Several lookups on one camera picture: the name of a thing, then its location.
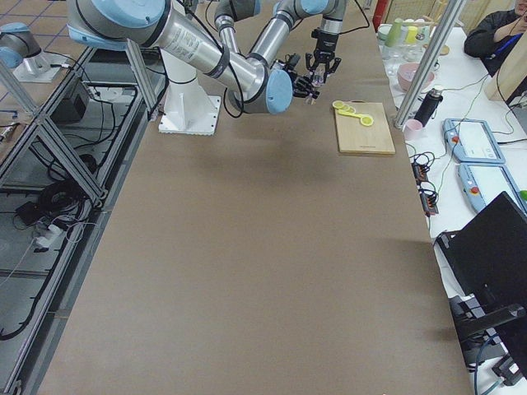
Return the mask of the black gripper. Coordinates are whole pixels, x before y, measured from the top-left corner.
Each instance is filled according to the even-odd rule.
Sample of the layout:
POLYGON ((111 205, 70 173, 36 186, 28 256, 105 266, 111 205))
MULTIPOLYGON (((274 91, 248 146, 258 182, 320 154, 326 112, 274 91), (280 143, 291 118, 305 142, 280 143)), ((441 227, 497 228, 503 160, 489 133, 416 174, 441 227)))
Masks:
POLYGON ((297 75, 291 79, 293 96, 296 98, 305 98, 306 104, 314 104, 319 97, 317 91, 322 86, 320 76, 313 76, 316 72, 319 62, 312 53, 305 54, 305 66, 310 76, 297 75))
POLYGON ((334 74, 342 59, 335 56, 339 33, 332 33, 316 28, 311 32, 311 37, 316 39, 316 46, 313 52, 314 61, 311 68, 324 65, 323 83, 327 82, 330 75, 334 74))

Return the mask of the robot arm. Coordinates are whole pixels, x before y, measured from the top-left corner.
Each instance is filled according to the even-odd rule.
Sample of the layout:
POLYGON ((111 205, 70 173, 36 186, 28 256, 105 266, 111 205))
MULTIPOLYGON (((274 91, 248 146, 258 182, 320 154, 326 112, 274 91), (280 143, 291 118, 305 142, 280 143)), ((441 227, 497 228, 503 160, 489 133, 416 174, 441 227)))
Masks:
POLYGON ((68 31, 89 47, 124 50, 128 41, 157 47, 231 92, 233 105, 249 114, 280 114, 293 99, 287 72, 271 62, 299 19, 325 14, 332 1, 281 1, 254 50, 244 56, 195 25, 177 1, 69 1, 68 31))
MULTIPOLYGON (((235 53, 238 51, 235 23, 257 16, 260 9, 260 1, 220 1, 217 4, 214 25, 228 49, 235 53)), ((335 73, 341 62, 335 52, 346 9, 346 1, 280 1, 275 5, 273 16, 260 32, 248 56, 271 65, 295 23, 321 15, 320 26, 312 32, 312 37, 316 39, 315 50, 305 55, 305 62, 310 78, 314 78, 318 69, 323 67, 322 82, 326 82, 327 77, 335 73)))

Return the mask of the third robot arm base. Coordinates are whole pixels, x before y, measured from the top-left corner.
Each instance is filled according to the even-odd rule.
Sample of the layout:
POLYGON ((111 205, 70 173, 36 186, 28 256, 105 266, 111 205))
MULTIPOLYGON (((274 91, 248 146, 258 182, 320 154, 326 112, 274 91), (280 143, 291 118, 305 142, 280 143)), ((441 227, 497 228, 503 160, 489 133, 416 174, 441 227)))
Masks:
POLYGON ((62 54, 46 53, 21 22, 1 26, 1 60, 20 82, 50 83, 69 67, 62 54))

